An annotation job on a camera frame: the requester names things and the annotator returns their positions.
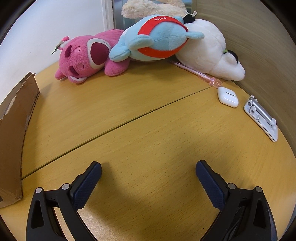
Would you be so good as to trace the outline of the blue red plush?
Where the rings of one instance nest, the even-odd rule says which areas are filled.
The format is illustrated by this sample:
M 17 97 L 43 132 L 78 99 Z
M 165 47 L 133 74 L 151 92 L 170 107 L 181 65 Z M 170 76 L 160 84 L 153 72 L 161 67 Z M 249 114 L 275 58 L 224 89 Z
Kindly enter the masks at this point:
M 180 16 L 146 16 L 124 30 L 109 58 L 113 62 L 162 60 L 179 52 L 189 39 L 203 38 L 202 32 L 190 31 Z

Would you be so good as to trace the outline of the white plush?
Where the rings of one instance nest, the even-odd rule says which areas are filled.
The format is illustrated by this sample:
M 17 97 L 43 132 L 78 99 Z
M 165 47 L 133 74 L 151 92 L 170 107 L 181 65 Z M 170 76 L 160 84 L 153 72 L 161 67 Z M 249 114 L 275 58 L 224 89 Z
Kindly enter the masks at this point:
M 226 41 L 220 30 L 211 22 L 184 16 L 184 25 L 189 31 L 202 32 L 203 39 L 189 39 L 176 54 L 183 65 L 224 80 L 241 81 L 245 70 L 235 52 L 226 49 Z

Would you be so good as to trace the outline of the white metal phone stand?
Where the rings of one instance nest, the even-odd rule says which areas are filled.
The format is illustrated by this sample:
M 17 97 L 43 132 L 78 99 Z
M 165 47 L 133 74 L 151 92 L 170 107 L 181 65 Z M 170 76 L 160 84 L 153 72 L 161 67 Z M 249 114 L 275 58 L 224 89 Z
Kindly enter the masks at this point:
M 260 126 L 260 128 L 273 141 L 278 141 L 278 126 L 276 119 L 273 118 L 251 95 L 244 105 L 244 111 Z

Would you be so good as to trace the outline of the cardboard box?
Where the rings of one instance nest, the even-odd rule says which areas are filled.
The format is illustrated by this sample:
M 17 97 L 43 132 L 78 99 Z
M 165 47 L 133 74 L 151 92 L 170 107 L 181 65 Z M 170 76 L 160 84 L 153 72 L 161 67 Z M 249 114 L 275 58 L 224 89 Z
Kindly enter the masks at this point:
M 22 199 L 22 153 L 26 131 L 40 90 L 34 73 L 27 73 L 1 103 L 1 208 Z

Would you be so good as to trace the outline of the pink pen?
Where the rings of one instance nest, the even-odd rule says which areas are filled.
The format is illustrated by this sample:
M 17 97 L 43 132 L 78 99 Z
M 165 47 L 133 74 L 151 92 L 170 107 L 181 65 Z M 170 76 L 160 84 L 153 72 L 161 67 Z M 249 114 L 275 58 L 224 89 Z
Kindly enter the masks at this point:
M 209 76 L 209 75 L 201 73 L 201 72 L 199 72 L 197 70 L 193 70 L 193 69 L 191 69 L 191 68 L 189 68 L 189 67 L 187 67 L 187 66 L 185 66 L 185 65 L 183 65 L 181 63 L 178 63 L 176 61 L 170 61 L 170 63 L 177 66 L 178 68 L 181 68 L 181 69 L 183 69 L 183 70 L 185 70 L 185 71 L 187 71 L 189 73 L 192 73 L 192 74 L 198 76 L 204 82 L 208 83 L 210 86 L 213 86 L 213 87 L 215 87 L 217 89 L 222 86 L 221 80 L 219 80 L 219 79 L 217 79 L 217 78 L 215 78 L 213 76 Z

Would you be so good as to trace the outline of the beige fluffy plush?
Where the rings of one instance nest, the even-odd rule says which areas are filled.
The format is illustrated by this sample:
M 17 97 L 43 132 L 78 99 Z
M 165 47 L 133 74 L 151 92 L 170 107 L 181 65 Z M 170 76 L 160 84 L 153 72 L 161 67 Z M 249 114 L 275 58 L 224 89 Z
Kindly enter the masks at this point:
M 141 19 L 150 15 L 181 16 L 189 14 L 183 1 L 128 0 L 121 9 L 121 15 L 128 19 Z

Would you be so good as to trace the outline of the pink bear plush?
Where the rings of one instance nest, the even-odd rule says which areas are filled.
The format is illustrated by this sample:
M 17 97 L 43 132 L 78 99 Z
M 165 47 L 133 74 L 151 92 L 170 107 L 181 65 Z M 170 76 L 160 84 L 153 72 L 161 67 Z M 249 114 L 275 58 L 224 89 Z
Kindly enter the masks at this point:
M 101 69 L 110 77 L 124 73 L 130 59 L 122 62 L 109 59 L 109 53 L 118 43 L 122 33 L 123 30 L 111 29 L 94 36 L 83 35 L 73 39 L 64 37 L 55 47 L 55 51 L 61 51 L 55 78 L 68 78 L 70 82 L 82 84 Z

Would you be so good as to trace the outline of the white earbuds case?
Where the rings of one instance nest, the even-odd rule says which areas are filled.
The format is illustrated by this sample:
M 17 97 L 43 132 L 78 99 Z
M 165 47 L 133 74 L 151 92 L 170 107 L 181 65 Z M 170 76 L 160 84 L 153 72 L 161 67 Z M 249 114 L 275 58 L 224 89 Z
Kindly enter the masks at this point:
M 238 106 L 239 100 L 234 91 L 221 86 L 217 89 L 217 94 L 218 99 L 222 104 L 225 104 L 232 108 L 236 108 Z

